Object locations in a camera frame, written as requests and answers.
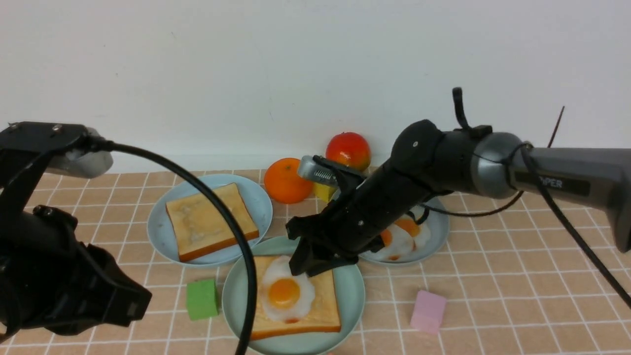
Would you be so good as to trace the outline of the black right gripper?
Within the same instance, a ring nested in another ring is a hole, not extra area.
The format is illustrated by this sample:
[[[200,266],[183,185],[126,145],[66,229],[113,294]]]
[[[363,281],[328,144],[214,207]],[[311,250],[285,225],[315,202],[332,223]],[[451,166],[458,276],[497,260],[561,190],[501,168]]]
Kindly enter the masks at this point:
[[[340,194],[321,212],[286,223],[288,238],[298,241],[293,276],[357,264],[363,252],[384,247],[383,231],[424,202],[424,166],[412,160],[387,160],[369,177],[332,160],[316,162],[333,171]]]

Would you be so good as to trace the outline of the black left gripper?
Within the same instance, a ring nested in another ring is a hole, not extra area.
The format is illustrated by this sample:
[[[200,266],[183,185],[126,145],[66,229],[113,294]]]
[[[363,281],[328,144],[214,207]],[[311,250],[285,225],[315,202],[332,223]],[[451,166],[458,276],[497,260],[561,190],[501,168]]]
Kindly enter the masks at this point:
[[[76,238],[77,219],[44,205],[1,214],[2,338],[44,328],[75,336],[142,319],[152,294],[104,248]]]

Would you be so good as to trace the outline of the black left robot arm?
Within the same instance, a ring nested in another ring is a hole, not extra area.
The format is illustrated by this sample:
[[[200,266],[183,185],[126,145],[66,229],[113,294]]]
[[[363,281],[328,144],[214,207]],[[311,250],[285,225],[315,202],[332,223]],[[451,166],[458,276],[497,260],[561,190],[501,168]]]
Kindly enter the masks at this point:
[[[94,151],[99,133],[81,124],[14,123],[1,133],[1,323],[6,341],[23,329],[75,336],[141,320],[149,290],[104,248],[76,236],[77,218],[49,205],[26,212],[45,173],[94,179],[113,165]]]

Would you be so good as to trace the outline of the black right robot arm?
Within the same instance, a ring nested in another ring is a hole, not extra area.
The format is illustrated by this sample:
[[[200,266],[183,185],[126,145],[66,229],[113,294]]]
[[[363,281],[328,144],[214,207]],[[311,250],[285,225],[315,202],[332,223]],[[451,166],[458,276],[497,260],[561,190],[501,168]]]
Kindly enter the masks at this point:
[[[340,195],[317,215],[292,218],[288,237],[298,240],[290,259],[295,276],[355,264],[361,253],[383,247],[388,226],[435,196],[453,192],[506,199],[516,191],[551,196],[604,211],[619,251],[630,249],[631,153],[623,148],[527,147],[489,126],[440,131],[428,120],[397,137],[390,157],[370,176],[319,156]]]

